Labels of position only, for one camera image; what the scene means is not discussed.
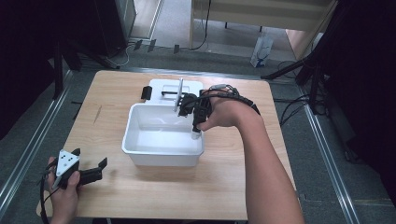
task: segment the finger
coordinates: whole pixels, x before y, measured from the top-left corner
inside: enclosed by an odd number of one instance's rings
[[[55,160],[54,157],[49,157],[49,164],[52,163]],[[49,168],[49,177],[47,179],[47,183],[49,185],[49,189],[52,188],[53,182],[55,182],[55,175],[54,173],[51,171],[52,167]]]
[[[66,192],[68,194],[71,193],[76,193],[76,187],[78,185],[79,182],[79,178],[80,178],[80,173],[79,171],[75,171],[68,179],[67,181],[67,189]]]
[[[208,119],[205,122],[197,124],[197,128],[203,132],[215,127],[216,125],[213,124],[212,122],[213,119]]]

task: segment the forearm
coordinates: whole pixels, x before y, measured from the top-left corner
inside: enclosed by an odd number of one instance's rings
[[[74,223],[75,216],[69,216],[66,214],[53,214],[50,224],[71,224]]]
[[[290,179],[261,118],[238,124],[245,150],[249,223],[304,223]]]

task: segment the handheld controller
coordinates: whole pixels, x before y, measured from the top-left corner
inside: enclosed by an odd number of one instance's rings
[[[42,175],[41,180],[39,182],[40,205],[41,205],[40,215],[43,223],[45,224],[49,223],[47,218],[46,208],[44,205],[45,201],[48,199],[48,198],[44,199],[44,183],[48,177],[48,174],[50,173],[51,167],[56,167],[56,171],[54,172],[56,179],[55,182],[53,183],[53,186],[50,186],[50,188],[52,188],[53,190],[52,193],[54,193],[57,189],[66,189],[67,181],[75,171],[79,171],[80,173],[80,180],[78,182],[78,186],[86,185],[102,179],[102,170],[105,169],[105,167],[107,166],[107,158],[104,158],[101,162],[99,162],[98,167],[90,170],[82,171],[78,169],[79,154],[80,154],[79,148],[75,149],[72,153],[69,153],[62,149],[59,152],[59,157],[56,158],[46,167],[46,172]]]

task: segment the white plastic container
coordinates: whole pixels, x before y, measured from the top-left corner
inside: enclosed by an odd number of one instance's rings
[[[122,150],[135,165],[195,166],[204,152],[204,134],[191,138],[193,115],[178,117],[172,105],[131,107]]]

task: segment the black stand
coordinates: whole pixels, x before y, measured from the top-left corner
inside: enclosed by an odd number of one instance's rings
[[[99,64],[101,64],[104,68],[108,69],[119,69],[119,67],[114,66],[113,64],[103,60],[98,55],[91,52],[89,49],[80,45],[77,41],[65,39],[62,34],[62,22],[59,20],[59,15],[61,13],[60,10],[60,1],[55,1],[54,6],[55,14],[52,16],[55,21],[54,28],[54,71],[55,71],[55,93],[53,94],[52,99],[56,100],[61,92],[64,90],[64,70],[62,64],[62,57],[64,56],[64,60],[71,70],[79,71],[81,69],[82,63],[78,57],[77,52],[81,52],[91,59],[95,60]]]
[[[322,67],[325,65],[324,59],[327,56],[325,55],[325,52],[327,49],[331,47],[331,45],[337,43],[337,38],[339,38],[340,35],[337,35],[336,32],[339,26],[344,21],[348,11],[351,8],[351,5],[353,5],[353,4],[347,4],[346,1],[338,1],[337,4],[338,5],[335,8],[335,11],[327,27],[326,32],[324,33],[323,37],[319,40],[315,49],[308,56],[277,72],[274,72],[273,74],[267,76],[261,76],[262,79],[275,79],[302,66],[302,69],[295,78],[295,81],[297,85],[302,86],[309,80],[309,78],[313,77],[311,92],[309,96],[309,106],[311,107],[314,114],[318,113],[315,110],[315,101],[318,93],[318,84],[320,81],[320,77],[323,75]]]

